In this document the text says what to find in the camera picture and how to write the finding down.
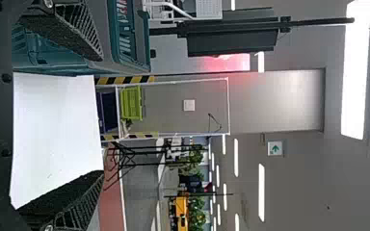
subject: yellow black hazard stripe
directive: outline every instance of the yellow black hazard stripe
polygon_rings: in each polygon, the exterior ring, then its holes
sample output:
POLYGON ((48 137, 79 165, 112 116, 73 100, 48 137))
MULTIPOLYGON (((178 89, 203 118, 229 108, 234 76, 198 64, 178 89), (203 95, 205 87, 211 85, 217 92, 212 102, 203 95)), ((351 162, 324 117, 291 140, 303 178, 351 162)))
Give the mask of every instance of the yellow black hazard stripe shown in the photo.
MULTIPOLYGON (((138 133, 131 133, 128 135, 128 139, 158 139, 159 134, 158 132, 138 132, 138 133)), ((107 141, 116 141, 119 140, 118 134, 103 134, 100 135, 100 139, 102 142, 107 141)))
POLYGON ((119 139, 119 135, 117 134, 105 134, 100 135, 101 141, 115 141, 119 139))
POLYGON ((128 135, 128 139, 158 139, 159 134, 157 132, 149 133, 133 133, 128 135))
POLYGON ((155 82, 153 75, 139 75, 130 77, 99 77, 94 78, 96 86, 104 85, 124 85, 124 84, 143 84, 155 82))

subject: gray wall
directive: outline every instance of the gray wall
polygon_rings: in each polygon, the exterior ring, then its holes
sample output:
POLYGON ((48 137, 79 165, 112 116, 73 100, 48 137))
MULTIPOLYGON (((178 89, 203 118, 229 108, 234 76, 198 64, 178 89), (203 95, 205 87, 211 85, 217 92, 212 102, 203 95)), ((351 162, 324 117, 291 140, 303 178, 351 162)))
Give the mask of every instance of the gray wall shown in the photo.
MULTIPOLYGON (((135 121, 132 132, 207 133, 212 114, 222 125, 221 133, 228 132, 227 83, 209 81, 143 87, 145 118, 135 121), (183 111, 183 100, 195 99, 194 112, 183 111)), ((218 129, 211 120, 211 132, 218 129)))
MULTIPOLYGON (((342 15, 348 1, 266 2, 283 14, 309 18, 342 15)), ((344 30, 302 29, 291 36, 296 33, 295 39, 286 37, 280 43, 285 45, 279 46, 274 56, 269 56, 271 60, 267 60, 266 66, 268 69, 327 67, 324 133, 267 135, 269 140, 286 141, 284 158, 267 158, 266 147, 260 144, 256 134, 236 136, 240 145, 239 178, 233 176, 234 137, 227 139, 227 154, 218 155, 223 173, 221 180, 232 185, 228 191, 232 189, 238 194, 230 198, 229 210, 219 231, 234 229, 234 213, 243 215, 243 231, 370 230, 370 71, 368 135, 365 141, 348 139, 340 134, 344 30), (257 164, 260 162, 266 166, 265 223, 257 217, 257 164)), ((217 152, 222 150, 220 139, 213 148, 217 152)))
POLYGON ((324 69, 157 77, 229 77, 231 134, 323 130, 324 69))

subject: white sign board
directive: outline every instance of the white sign board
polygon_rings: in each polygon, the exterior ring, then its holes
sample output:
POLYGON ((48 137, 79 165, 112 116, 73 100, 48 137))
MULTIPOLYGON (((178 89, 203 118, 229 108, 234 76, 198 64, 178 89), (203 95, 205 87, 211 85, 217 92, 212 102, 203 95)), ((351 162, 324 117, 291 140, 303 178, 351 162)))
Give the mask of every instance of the white sign board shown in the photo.
POLYGON ((283 155, 283 141, 269 141, 267 142, 268 156, 282 156, 283 155))
POLYGON ((184 111, 185 112, 195 111, 195 99, 185 99, 184 100, 184 111))

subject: overhead structure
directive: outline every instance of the overhead structure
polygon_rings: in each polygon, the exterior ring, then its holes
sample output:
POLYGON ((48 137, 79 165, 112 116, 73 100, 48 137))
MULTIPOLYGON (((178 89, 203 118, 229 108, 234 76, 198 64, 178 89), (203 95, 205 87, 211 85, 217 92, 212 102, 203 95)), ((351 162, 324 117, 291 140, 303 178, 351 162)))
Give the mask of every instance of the overhead structure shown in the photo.
POLYGON ((176 27, 150 29, 150 35, 178 35, 186 39, 188 57, 218 56, 273 51, 279 33, 290 33, 297 27, 338 26, 355 21, 347 17, 294 21, 291 16, 268 16, 269 11, 272 10, 224 12, 222 20, 178 22, 176 27))

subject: light switch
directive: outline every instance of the light switch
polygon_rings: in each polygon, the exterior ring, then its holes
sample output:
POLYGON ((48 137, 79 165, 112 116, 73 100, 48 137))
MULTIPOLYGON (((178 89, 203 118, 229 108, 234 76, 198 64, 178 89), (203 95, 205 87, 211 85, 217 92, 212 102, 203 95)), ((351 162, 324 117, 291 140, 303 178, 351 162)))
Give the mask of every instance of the light switch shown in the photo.
POLYGON ((195 111, 195 99, 185 99, 184 100, 184 111, 185 112, 195 111))

